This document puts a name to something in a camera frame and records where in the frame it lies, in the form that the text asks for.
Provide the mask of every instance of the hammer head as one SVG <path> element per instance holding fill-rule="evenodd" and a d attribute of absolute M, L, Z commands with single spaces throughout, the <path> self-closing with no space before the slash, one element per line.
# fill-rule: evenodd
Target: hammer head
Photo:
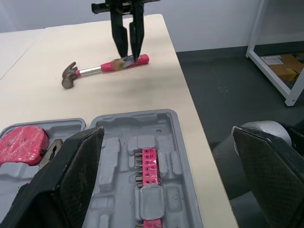
<path fill-rule="evenodd" d="M 74 67 L 76 62 L 71 63 L 62 73 L 62 82 L 61 85 L 65 89 L 70 89 L 74 86 L 73 81 L 77 78 L 77 67 Z"/>

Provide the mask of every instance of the white wall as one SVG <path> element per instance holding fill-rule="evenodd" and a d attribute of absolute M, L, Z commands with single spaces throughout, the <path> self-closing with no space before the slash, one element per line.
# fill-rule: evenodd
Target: white wall
<path fill-rule="evenodd" d="M 94 0 L 1 2 L 0 32 L 110 18 L 109 13 L 92 14 L 90 4 Z M 161 0 L 147 3 L 145 14 L 164 16 L 176 51 L 239 47 L 248 44 L 259 3 L 260 0 Z M 258 43 L 304 40 L 303 19 L 304 1 L 271 0 Z"/>

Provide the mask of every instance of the pink tool handle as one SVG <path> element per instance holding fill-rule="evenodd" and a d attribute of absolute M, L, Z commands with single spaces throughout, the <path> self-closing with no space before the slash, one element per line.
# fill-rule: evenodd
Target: pink tool handle
<path fill-rule="evenodd" d="M 137 64 L 134 63 L 131 66 L 144 65 L 144 64 L 147 64 L 147 63 L 149 63 L 149 57 L 148 57 L 147 54 L 143 54 L 143 55 L 139 56 Z M 113 68 L 113 62 L 108 62 L 108 63 L 104 63 L 104 64 L 101 65 L 101 70 L 103 72 L 109 72 L 109 71 L 115 71 L 117 69 Z"/>

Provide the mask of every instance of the hammer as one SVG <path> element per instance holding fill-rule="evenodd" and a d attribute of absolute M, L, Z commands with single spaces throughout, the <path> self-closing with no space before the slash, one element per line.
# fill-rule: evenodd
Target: hammer
<path fill-rule="evenodd" d="M 70 89 L 74 86 L 73 81 L 76 78 L 82 77 L 82 76 L 88 76 L 93 74 L 98 74 L 102 72 L 111 72 L 116 70 L 121 70 L 127 67 L 132 66 L 138 66 L 138 65 L 144 65 L 149 63 L 149 57 L 148 55 L 140 55 L 138 58 L 137 63 L 134 62 L 133 56 L 127 56 L 120 59 L 115 59 L 112 62 L 104 63 L 100 66 L 96 66 L 93 68 L 88 68 L 84 70 L 78 70 L 78 68 L 75 66 L 76 62 L 71 63 L 62 73 L 62 86 L 65 89 Z"/>

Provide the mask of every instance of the white shelf frame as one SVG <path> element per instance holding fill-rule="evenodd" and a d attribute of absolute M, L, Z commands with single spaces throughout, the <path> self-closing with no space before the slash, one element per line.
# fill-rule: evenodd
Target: white shelf frame
<path fill-rule="evenodd" d="M 271 83 L 278 89 L 278 91 L 286 98 L 285 104 L 287 106 L 294 106 L 301 92 L 304 89 L 304 70 L 299 75 L 292 89 L 288 86 L 267 66 L 267 64 L 254 52 L 256 41 L 262 27 L 265 17 L 266 9 L 269 0 L 261 0 L 257 12 L 256 21 L 253 26 L 252 34 L 249 40 L 249 45 L 246 57 L 250 58 L 257 67 L 265 74 Z"/>

